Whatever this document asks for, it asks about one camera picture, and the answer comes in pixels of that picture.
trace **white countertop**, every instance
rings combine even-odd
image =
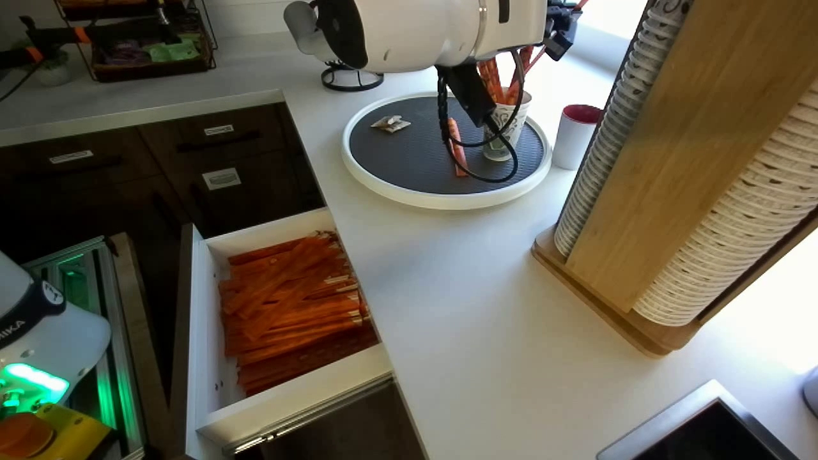
[[[0,106],[0,145],[287,101],[430,458],[592,458],[710,379],[798,458],[818,458],[818,419],[798,389],[818,366],[815,235],[688,347],[646,359],[530,256],[573,175],[555,168],[503,208],[430,213],[393,204],[343,168],[346,122],[381,97],[435,89],[431,72],[337,95],[289,39],[222,43],[218,61],[168,80],[30,81]],[[604,102],[611,78],[562,61],[533,80],[532,117],[551,139],[560,108]]]

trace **cabinet handle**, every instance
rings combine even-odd
[[[201,139],[201,140],[192,140],[192,143],[177,143],[179,154],[197,154],[197,150],[208,150],[214,145],[229,145],[229,143],[247,143],[261,139],[259,130],[245,130],[245,134],[228,134],[228,136],[214,136],[214,139]]]
[[[239,186],[239,175],[234,166],[228,166],[228,168],[205,171],[201,181],[208,193],[233,190],[233,186]]]
[[[201,134],[205,134],[205,139],[228,136],[228,134],[234,134],[234,126],[233,122],[208,126]]]
[[[59,166],[59,163],[73,163],[73,162],[86,162],[94,158],[94,150],[71,150],[71,154],[61,154],[61,157],[48,157],[48,163]]]
[[[114,168],[123,163],[123,157],[94,157],[91,150],[77,150],[64,157],[50,157],[46,166],[36,166],[27,171],[16,175],[17,181],[43,181],[57,176],[71,176],[85,171]]]

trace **drawer front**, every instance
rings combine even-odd
[[[234,162],[245,157],[283,154],[287,136],[279,122],[279,106],[247,108],[144,126],[141,134],[155,150],[158,163],[183,171],[208,158]]]
[[[158,180],[118,186],[85,186],[71,195],[16,193],[0,186],[6,253],[27,262],[94,235],[128,233],[137,240],[173,239],[183,223]]]
[[[118,184],[155,175],[137,130],[107,130],[0,150],[0,181],[50,193]]]
[[[297,216],[323,204],[307,162],[291,157],[208,158],[172,176],[205,235]]]

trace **cable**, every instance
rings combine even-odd
[[[220,48],[220,39],[214,35],[214,29],[213,29],[213,23],[209,23],[208,0],[201,0],[201,11],[197,7],[197,0],[187,0],[187,12],[192,12],[200,23],[201,23],[201,19],[205,19],[201,29],[208,29],[209,43],[213,43],[213,48],[218,52],[218,48]]]
[[[57,7],[57,12],[59,12],[61,23],[64,23],[66,29],[71,29],[71,21],[70,21],[70,15],[66,15],[66,11],[61,7],[59,0],[54,0],[54,7]],[[85,72],[86,72],[91,80],[98,80],[94,67],[86,61],[85,48],[80,46],[80,42],[77,42],[73,46],[77,46],[77,53],[80,53],[80,60],[82,60]]]
[[[482,122],[485,122],[485,127],[487,127],[490,136],[485,136],[481,143],[462,143],[462,140],[452,139],[450,122],[448,122],[448,120],[450,120],[448,88],[444,88],[443,80],[438,80],[438,122],[439,122],[443,145],[444,145],[448,157],[462,168],[466,176],[477,180],[477,181],[487,181],[487,184],[503,184],[503,181],[508,181],[512,176],[517,176],[517,171],[519,171],[519,154],[517,154],[517,149],[514,149],[514,145],[505,140],[505,136],[503,136],[503,134],[512,127],[512,122],[514,122],[514,117],[517,117],[517,113],[519,113],[519,108],[522,108],[522,101],[525,101],[525,75],[519,75],[519,60],[517,60],[514,52],[512,52],[512,56],[514,56],[514,78],[519,78],[519,95],[517,95],[512,117],[503,122],[503,127],[499,127],[494,117],[485,117]],[[450,143],[466,145],[466,149],[482,149],[482,145],[487,145],[490,140],[502,140],[502,143],[505,145],[505,150],[512,154],[512,171],[508,171],[505,176],[482,176],[482,175],[476,175],[476,171],[471,171],[466,163],[459,163],[457,157],[454,157],[452,149],[450,149]]]
[[[30,80],[30,75],[34,75],[36,69],[41,69],[41,65],[43,65],[43,61],[34,65],[34,67],[22,75],[22,80],[16,81],[16,84],[0,97],[0,102],[6,102],[11,95],[16,95],[16,93]]]

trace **cabinet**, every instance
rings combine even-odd
[[[323,204],[283,106],[141,127],[201,235]]]
[[[0,150],[2,250],[17,262],[91,235],[164,240],[183,213],[137,130],[110,130]]]
[[[30,262],[128,233],[167,389],[181,224],[218,235],[312,208],[323,195],[283,106],[0,149],[0,250]]]

